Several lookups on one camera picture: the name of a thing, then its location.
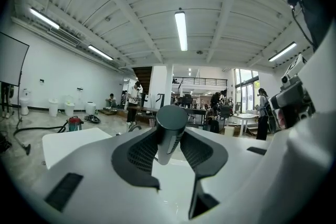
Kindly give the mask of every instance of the desk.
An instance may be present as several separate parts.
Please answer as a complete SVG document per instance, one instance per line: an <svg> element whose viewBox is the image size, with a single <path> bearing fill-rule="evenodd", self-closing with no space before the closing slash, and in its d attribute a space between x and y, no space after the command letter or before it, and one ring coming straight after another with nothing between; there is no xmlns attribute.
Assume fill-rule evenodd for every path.
<svg viewBox="0 0 336 224"><path fill-rule="evenodd" d="M111 135L103 132L99 128L47 134L42 137L46 166L50 169L54 164L79 147L111 137Z"/></svg>
<svg viewBox="0 0 336 224"><path fill-rule="evenodd" d="M203 109L186 109L186 108L183 108L183 109L185 110L185 112L187 112L187 114L201 115L201 124L188 123L188 125L204 126L206 110L203 110Z"/></svg>
<svg viewBox="0 0 336 224"><path fill-rule="evenodd" d="M153 109L153 108L144 108L142 106L129 106L129 109L136 109L140 111L149 111L149 112L158 112L158 109Z"/></svg>
<svg viewBox="0 0 336 224"><path fill-rule="evenodd" d="M240 133L239 133L239 136L242 136L243 134L243 128L244 128L244 124L245 124L245 132L247 130L247 121L248 120L251 120L251 119L255 119L255 118L258 118L257 115L253 115L253 114L233 114L232 117L235 117L235 118L238 118L240 120L242 120L241 122L241 126L240 126Z"/></svg>

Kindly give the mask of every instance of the black railing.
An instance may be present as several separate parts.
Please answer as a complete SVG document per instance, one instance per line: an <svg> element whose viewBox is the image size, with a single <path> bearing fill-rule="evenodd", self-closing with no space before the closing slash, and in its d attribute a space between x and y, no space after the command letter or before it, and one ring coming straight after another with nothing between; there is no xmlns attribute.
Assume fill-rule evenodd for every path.
<svg viewBox="0 0 336 224"><path fill-rule="evenodd" d="M227 79L209 79L209 78L191 78L191 77L173 77L173 84L195 84L206 86L227 87Z"/></svg>

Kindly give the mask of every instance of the white wall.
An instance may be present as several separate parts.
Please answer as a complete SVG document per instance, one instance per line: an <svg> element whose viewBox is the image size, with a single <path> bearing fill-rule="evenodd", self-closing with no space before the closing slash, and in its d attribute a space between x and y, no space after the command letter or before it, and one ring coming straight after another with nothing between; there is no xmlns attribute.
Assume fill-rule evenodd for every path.
<svg viewBox="0 0 336 224"><path fill-rule="evenodd" d="M227 72L222 72L222 68L219 67L200 67L200 78L210 79L228 79Z"/></svg>
<svg viewBox="0 0 336 224"><path fill-rule="evenodd" d="M233 69L230 69L223 73L223 77L227 79L227 97L233 97L235 95L235 83L232 76Z"/></svg>
<svg viewBox="0 0 336 224"><path fill-rule="evenodd" d="M156 96L158 93L165 92L167 77L166 66L154 66L152 69L151 81L149 85L149 98L148 101L144 103L146 108L160 108L161 100L155 103L159 98Z"/></svg>
<svg viewBox="0 0 336 224"><path fill-rule="evenodd" d="M57 98L62 109L65 96L71 95L77 110L84 109L87 101L102 109L110 93L120 103L123 75L52 45L15 24L8 26L7 23L2 31L30 45L20 86L21 91L23 88L31 90L30 106L48 108L48 99ZM17 103L15 88L13 104ZM83 88L83 91L79 92L77 88Z"/></svg>
<svg viewBox="0 0 336 224"><path fill-rule="evenodd" d="M122 90L128 92L128 82L124 81L124 86L122 87Z"/></svg>
<svg viewBox="0 0 336 224"><path fill-rule="evenodd" d="M259 72L260 87L267 92L269 97L273 97L280 92L281 76Z"/></svg>

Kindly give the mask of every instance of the white bucket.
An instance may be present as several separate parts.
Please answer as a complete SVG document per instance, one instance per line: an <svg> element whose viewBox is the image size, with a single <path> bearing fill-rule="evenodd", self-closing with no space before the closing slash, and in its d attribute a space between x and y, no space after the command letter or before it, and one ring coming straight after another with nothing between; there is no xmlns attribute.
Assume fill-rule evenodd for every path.
<svg viewBox="0 0 336 224"><path fill-rule="evenodd" d="M49 99L49 115L57 117L58 112L58 100L56 98Z"/></svg>
<svg viewBox="0 0 336 224"><path fill-rule="evenodd" d="M235 133L235 128L234 127L225 126L224 129L225 129L224 135L226 135L226 136L233 136L234 133Z"/></svg>
<svg viewBox="0 0 336 224"><path fill-rule="evenodd" d="M93 102L87 102L85 112L89 115L94 115L96 112L96 104Z"/></svg>

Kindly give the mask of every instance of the white ceiling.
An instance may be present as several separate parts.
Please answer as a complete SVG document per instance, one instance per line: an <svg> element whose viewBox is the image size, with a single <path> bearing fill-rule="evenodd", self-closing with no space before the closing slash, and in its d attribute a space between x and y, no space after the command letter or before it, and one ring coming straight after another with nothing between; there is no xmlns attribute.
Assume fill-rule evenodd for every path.
<svg viewBox="0 0 336 224"><path fill-rule="evenodd" d="M272 72L309 47L292 21L286 0L14 0L13 17L30 29L47 25L31 15L34 7L82 42L114 57L119 70L178 64ZM188 51L180 51L174 13L186 13ZM308 33L302 14L298 21ZM269 62L290 44L296 49Z"/></svg>

